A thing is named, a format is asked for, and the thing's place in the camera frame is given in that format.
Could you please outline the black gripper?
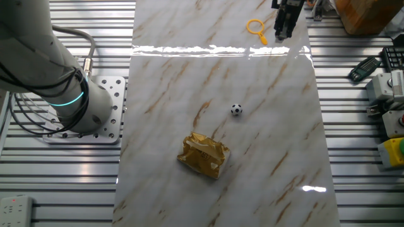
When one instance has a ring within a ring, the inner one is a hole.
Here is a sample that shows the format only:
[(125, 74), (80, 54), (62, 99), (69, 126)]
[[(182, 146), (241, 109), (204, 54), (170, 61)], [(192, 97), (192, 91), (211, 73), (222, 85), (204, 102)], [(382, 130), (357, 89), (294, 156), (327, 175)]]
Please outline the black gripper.
[(282, 31), (285, 32), (286, 38), (292, 37), (304, 3), (304, 0), (272, 0), (271, 7), (278, 10), (274, 25), (275, 37), (278, 40), (283, 40)]

